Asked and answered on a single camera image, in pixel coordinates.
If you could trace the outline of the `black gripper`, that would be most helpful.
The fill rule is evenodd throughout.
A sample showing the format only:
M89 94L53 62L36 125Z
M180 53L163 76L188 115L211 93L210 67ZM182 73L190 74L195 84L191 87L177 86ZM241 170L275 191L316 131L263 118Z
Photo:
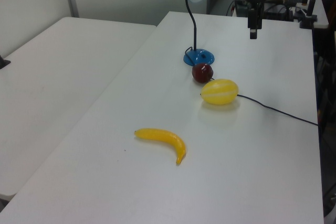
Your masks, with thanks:
M250 39L257 39L258 30L262 28L262 16L264 14L264 3L266 0L245 1L250 4L247 14Z

